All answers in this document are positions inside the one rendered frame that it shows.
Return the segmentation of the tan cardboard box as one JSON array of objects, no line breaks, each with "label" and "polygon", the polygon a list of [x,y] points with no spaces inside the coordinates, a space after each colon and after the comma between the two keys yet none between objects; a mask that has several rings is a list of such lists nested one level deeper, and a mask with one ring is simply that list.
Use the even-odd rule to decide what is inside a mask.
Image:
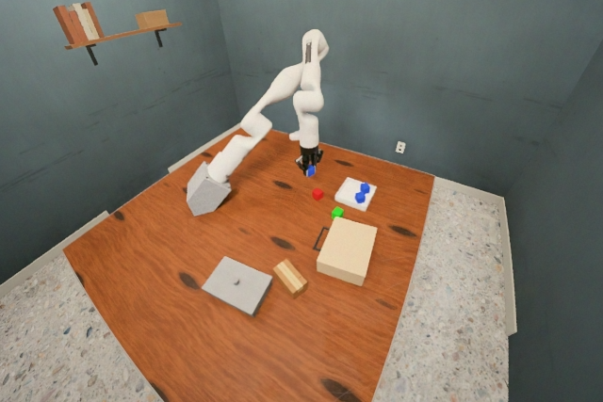
[{"label": "tan cardboard box", "polygon": [[273,272],[292,298],[301,295],[307,287],[307,281],[287,259],[275,266]]}]

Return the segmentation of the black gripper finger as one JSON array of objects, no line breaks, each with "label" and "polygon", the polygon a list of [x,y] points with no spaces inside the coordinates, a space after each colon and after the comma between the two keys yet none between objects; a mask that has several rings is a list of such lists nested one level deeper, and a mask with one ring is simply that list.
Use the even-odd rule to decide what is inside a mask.
[{"label": "black gripper finger", "polygon": [[311,163],[312,163],[311,165],[312,165],[313,167],[315,167],[315,172],[316,172],[316,169],[317,169],[317,168],[316,168],[316,165],[317,165],[317,163],[319,163],[319,162],[320,162],[320,159],[321,159],[322,154],[323,154],[323,150],[322,150],[322,149],[320,149],[320,148],[318,148],[318,154],[317,154],[317,155],[316,155],[315,153],[313,153],[313,158],[314,158],[314,160],[313,160],[313,161],[311,161]]},{"label": "black gripper finger", "polygon": [[305,162],[304,160],[302,160],[302,156],[299,157],[298,159],[295,159],[296,164],[298,165],[298,167],[303,170],[303,174],[305,176],[308,176],[308,166],[310,164],[310,160],[311,160],[311,156],[309,155],[307,157],[307,162]]}]

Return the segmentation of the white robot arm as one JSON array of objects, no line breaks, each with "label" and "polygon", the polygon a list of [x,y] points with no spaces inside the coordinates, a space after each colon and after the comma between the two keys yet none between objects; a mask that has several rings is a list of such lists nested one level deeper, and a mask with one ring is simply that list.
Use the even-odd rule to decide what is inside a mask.
[{"label": "white robot arm", "polygon": [[[301,84],[302,90],[293,97],[300,130],[289,135],[291,140],[300,140],[306,148],[318,145],[318,118],[305,111],[319,111],[323,107],[320,90],[319,62],[327,55],[328,44],[318,30],[307,32],[302,38],[303,62],[280,72],[269,89],[246,115],[241,128],[251,137],[236,135],[208,166],[209,175],[224,184],[254,147],[270,131],[272,123],[260,111],[268,105],[289,98]],[[253,136],[253,137],[252,137]]]}]

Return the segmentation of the green block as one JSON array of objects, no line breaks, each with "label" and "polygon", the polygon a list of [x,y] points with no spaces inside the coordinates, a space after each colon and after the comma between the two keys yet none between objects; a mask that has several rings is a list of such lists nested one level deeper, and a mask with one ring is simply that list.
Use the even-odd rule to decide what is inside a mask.
[{"label": "green block", "polygon": [[333,219],[335,219],[335,217],[343,217],[343,213],[344,213],[344,210],[342,210],[342,209],[340,209],[340,208],[336,207],[336,208],[333,210],[333,213],[332,213],[332,218],[333,218]]}]

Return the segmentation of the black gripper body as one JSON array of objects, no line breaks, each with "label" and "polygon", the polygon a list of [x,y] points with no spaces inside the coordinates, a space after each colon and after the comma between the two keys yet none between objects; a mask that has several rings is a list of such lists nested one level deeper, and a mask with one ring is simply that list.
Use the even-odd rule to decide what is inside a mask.
[{"label": "black gripper body", "polygon": [[300,150],[301,150],[301,155],[300,156],[301,156],[302,160],[304,160],[305,162],[307,162],[307,157],[310,155],[311,156],[311,160],[310,161],[313,161],[314,160],[313,153],[318,154],[318,145],[316,147],[306,148],[306,147],[303,147],[300,144]]}]

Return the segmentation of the grey square sheet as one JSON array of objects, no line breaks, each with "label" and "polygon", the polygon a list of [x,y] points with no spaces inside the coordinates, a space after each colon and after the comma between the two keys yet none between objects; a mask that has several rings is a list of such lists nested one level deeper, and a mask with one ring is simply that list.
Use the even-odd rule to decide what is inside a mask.
[{"label": "grey square sheet", "polygon": [[272,276],[224,256],[202,289],[253,316],[272,281]]}]

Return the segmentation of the small red block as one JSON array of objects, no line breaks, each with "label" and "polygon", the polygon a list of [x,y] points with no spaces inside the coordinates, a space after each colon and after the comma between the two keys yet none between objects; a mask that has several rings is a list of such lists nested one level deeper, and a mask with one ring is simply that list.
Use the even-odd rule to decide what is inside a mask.
[{"label": "small red block", "polygon": [[323,191],[321,191],[320,189],[316,188],[315,190],[312,191],[312,197],[314,199],[316,199],[317,201],[319,201],[320,199],[323,198]]}]

